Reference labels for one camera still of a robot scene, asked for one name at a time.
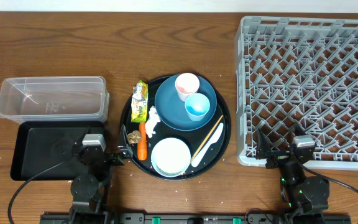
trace black round tray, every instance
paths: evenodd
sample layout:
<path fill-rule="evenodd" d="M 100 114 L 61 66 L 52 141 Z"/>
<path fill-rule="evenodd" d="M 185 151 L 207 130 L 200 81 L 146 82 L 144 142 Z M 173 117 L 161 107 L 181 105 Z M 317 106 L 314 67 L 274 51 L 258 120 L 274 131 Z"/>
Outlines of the black round tray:
<path fill-rule="evenodd" d="M 169 77 L 170 76 L 159 77 L 147 83 L 149 85 L 149 102 L 147 104 L 148 110 L 150 109 L 151 106 L 154 106 L 155 94 L 159 86 Z M 136 164 L 139 168 L 141 168 L 144 172 L 154 177 L 165 179 L 165 180 L 190 179 L 198 175 L 201 175 L 207 170 L 209 170 L 210 168 L 212 168 L 212 166 L 214 166 L 224 154 L 224 151 L 226 150 L 227 145 L 229 144 L 230 133 L 231 133 L 231 121 L 230 121 L 229 110 L 227 108 L 226 103 L 223 100 L 223 97 L 218 93 L 218 91 L 215 90 L 215 92 L 216 92 L 216 98 L 218 99 L 218 105 L 216 107 L 216 112 L 210 122 L 208 122 L 203 127 L 196 129 L 194 131 L 178 131 L 168 127 L 162 121 L 157 123 L 157 125 L 154 127 L 154 131 L 156 132 L 156 134 L 153 134 L 151 139 L 147 138 L 146 160 L 144 161 L 138 160 L 137 145 L 136 144 L 131 145 L 131 148 L 134 153 L 134 156 L 132 158 L 133 163 Z M 131 133 L 134 130 L 139 130 L 139 124 L 131 122 L 131 113 L 132 113 L 131 98 L 129 98 L 122 111 L 121 124 L 120 124 L 120 126 L 125 125 L 128 133 Z M 224 124 L 222 136 L 219 138 L 217 143 L 211 145 L 210 149 L 208 149 L 207 153 L 205 154 L 202 161 L 197 167 L 192 167 L 190 165 L 189 168 L 187 168 L 186 172 L 178 177 L 164 177 L 154 170 L 150 158 L 151 158 L 153 147 L 159 141 L 170 137 L 181 139 L 189 146 L 191 156 L 193 156 L 197 148 L 200 146 L 204 138 L 207 136 L 207 134 L 215 125 L 215 123 L 218 121 L 221 115 L 223 115 L 221 123 Z"/>

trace pink cup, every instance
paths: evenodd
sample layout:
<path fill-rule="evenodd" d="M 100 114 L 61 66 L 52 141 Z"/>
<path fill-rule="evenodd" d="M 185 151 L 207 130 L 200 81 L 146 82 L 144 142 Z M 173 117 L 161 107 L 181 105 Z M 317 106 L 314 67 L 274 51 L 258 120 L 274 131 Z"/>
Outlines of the pink cup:
<path fill-rule="evenodd" d="M 175 81 L 179 98 L 184 102 L 191 95 L 197 92 L 200 87 L 200 80 L 192 73 L 183 73 Z"/>

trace wood grain tabletop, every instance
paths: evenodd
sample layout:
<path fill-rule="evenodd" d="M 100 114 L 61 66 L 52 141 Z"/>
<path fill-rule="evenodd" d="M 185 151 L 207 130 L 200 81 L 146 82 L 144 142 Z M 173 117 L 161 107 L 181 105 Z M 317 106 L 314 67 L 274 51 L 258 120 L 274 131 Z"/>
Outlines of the wood grain tabletop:
<path fill-rule="evenodd" d="M 206 76 L 225 99 L 232 134 L 222 159 L 190 180 L 156 179 L 133 163 L 115 169 L 109 205 L 120 212 L 245 214 L 251 208 L 280 212 L 278 170 L 244 167 L 236 158 L 234 34 L 243 16 L 358 19 L 358 14 L 189 14 L 115 12 L 0 12 L 0 88 L 8 77 L 99 75 L 110 92 L 106 128 L 118 137 L 119 118 L 138 79 L 183 72 Z M 0 223 L 22 182 L 9 172 L 19 125 L 0 118 Z M 112 142 L 108 147 L 116 147 Z M 357 171 L 322 174 L 358 188 Z M 16 223 L 39 223 L 42 212 L 68 212 L 68 181 L 36 181 L 13 205 Z M 358 222 L 358 195 L 331 184 L 327 213 Z"/>

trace wooden chopstick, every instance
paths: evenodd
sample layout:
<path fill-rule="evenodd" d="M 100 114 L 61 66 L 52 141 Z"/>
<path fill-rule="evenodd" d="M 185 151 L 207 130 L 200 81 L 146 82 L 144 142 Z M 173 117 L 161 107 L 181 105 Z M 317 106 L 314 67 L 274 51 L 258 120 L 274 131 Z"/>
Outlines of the wooden chopstick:
<path fill-rule="evenodd" d="M 191 158 L 191 161 L 193 161 L 193 159 L 197 156 L 197 154 L 200 152 L 200 150 L 203 148 L 204 144 L 206 143 L 206 141 L 208 140 L 208 138 L 210 137 L 210 135 L 214 132 L 216 126 L 219 124 L 219 122 L 221 122 L 223 118 L 223 115 L 221 115 L 221 117 L 218 119 L 218 121 L 216 122 L 216 124 L 212 127 L 212 129 L 209 131 L 208 135 L 205 137 L 204 141 L 200 144 L 200 146 L 198 147 L 197 151 L 194 153 L 193 157 Z"/>

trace carrot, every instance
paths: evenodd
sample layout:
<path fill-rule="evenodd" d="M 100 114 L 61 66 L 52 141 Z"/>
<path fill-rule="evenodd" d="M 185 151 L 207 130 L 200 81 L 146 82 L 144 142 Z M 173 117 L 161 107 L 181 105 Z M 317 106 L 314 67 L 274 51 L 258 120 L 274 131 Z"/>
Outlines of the carrot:
<path fill-rule="evenodd" d="M 146 122 L 139 123 L 139 132 L 142 138 L 137 143 L 137 158 L 140 161 L 146 160 L 147 158 L 147 141 L 146 141 Z"/>

